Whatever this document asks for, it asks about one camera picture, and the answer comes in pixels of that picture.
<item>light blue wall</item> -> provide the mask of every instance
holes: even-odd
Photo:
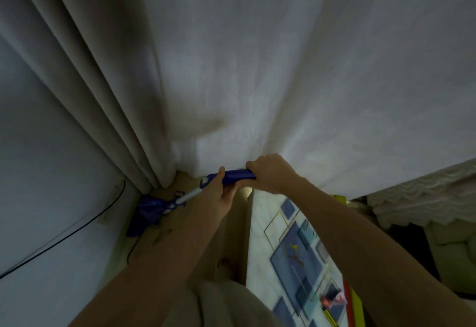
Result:
[[[120,178],[0,38],[0,273],[96,215]],[[93,222],[0,280],[0,326],[66,326],[94,295],[137,193],[128,183],[107,223]]]

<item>forearm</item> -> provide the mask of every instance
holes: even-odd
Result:
[[[197,206],[175,230],[117,275],[70,326],[160,326],[219,220]]]
[[[299,176],[285,194],[304,213],[378,325],[467,323],[473,312],[363,216]]]

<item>blue mop grip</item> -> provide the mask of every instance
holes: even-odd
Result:
[[[215,178],[217,174],[208,174],[200,182],[200,189],[205,188],[210,182]],[[238,180],[242,179],[256,179],[256,175],[249,169],[238,169],[238,170],[229,170],[225,172],[223,177],[222,184],[224,186],[235,184]]]

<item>person's left hand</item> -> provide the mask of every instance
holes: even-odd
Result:
[[[203,210],[210,211],[218,217],[220,222],[231,208],[233,197],[238,189],[238,186],[230,185],[224,186],[221,181],[225,176],[225,168],[220,167],[217,176],[208,184],[200,195],[197,197],[198,202]]]

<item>black cable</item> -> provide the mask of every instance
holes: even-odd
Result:
[[[51,248],[57,246],[58,244],[60,244],[63,240],[65,239],[68,239],[69,237],[71,237],[73,234],[79,232],[81,229],[83,229],[84,227],[88,226],[89,224],[91,224],[92,222],[94,222],[97,218],[99,218],[100,216],[102,216],[110,207],[112,207],[116,201],[118,201],[118,199],[121,197],[122,193],[124,192],[124,189],[126,189],[126,180],[124,180],[124,186],[122,187],[122,191],[121,193],[118,195],[118,197],[110,204],[108,205],[101,213],[99,213],[97,216],[95,216],[94,218],[92,218],[89,222],[87,222],[85,225],[83,225],[82,227],[76,229],[74,232],[68,234],[66,237],[64,237],[62,240],[56,242],[55,244],[53,244],[51,247],[48,247],[46,248],[44,251],[42,251],[41,253],[38,253],[37,255],[35,255],[34,257],[31,257],[30,259],[27,259],[25,262],[17,265],[16,267],[12,267],[10,268],[9,270],[7,270],[6,272],[2,273],[0,275],[0,279],[8,276],[10,273],[13,273],[15,272],[15,270],[17,270],[18,268],[21,268],[23,267],[25,264],[31,262],[33,259],[39,257],[40,255],[42,255],[43,253],[45,252],[48,252]]]
[[[137,243],[139,243],[139,239],[140,239],[140,236],[141,236],[141,235],[139,235],[139,236],[137,237],[137,240],[135,241],[134,245],[132,246],[132,248],[130,249],[129,253],[127,254],[127,259],[126,259],[127,265],[129,265],[129,257],[130,257],[130,255],[132,254],[132,252],[133,252],[134,248],[136,247]]]

